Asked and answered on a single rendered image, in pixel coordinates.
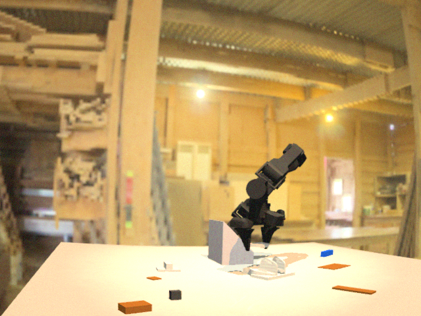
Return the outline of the orange rectangular block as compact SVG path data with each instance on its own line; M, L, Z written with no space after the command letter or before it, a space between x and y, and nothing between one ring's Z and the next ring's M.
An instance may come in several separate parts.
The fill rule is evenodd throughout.
M125 314L143 313L152 311L152 304L141 300L134 302L118 303L118 310Z

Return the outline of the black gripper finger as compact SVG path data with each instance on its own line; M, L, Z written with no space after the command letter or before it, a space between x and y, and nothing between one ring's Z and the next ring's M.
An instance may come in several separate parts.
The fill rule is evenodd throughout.
M251 243L251 233L254 229L242 229L242 228L234 228L237 230L246 251L250 250L250 243Z
M273 233L277 231L278 229L280 229L278 227L271 228L271 227L264 227L264 226L261 226L260 228L262 232L262 242L264 243L270 243Z

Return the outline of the small blue block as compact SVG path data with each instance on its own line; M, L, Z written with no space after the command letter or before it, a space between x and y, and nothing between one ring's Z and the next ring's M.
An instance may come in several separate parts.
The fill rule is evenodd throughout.
M329 255L333 255L333 250L326 250L326 251L321 251L320 252L320 256L321 257L327 257Z

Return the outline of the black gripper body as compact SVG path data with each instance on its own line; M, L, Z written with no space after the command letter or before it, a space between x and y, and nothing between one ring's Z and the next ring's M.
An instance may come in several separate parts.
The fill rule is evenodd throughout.
M246 203L246 206L249 206L249 216L246 218L232 218L230 221L230 227L237 227L242 229L251 229L253 225L264 225L264 227L277 227L271 226L270 224L264 223L257 223L257 216L259 213L260 207L264 207L266 210L267 206L270 206L268 200L266 199L250 199L249 203Z

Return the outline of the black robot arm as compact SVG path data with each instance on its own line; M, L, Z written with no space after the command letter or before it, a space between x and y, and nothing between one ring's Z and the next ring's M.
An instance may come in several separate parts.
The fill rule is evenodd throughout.
M233 211L233 218L246 218L249 216L250 199L268 199L273 190L278 189L286 179L289 172L296 171L307 160L304 150L297 144L289 144L284 150L283 155L277 159L273 158L255 173L257 179L251 180L246 187L249 198L242 201ZM237 213L236 213L237 212ZM239 215L238 215L239 214ZM275 211L270 210L270 206L260 207L257 216L257 223L270 224L271 226L281 226L285 220L285 211L282 209Z

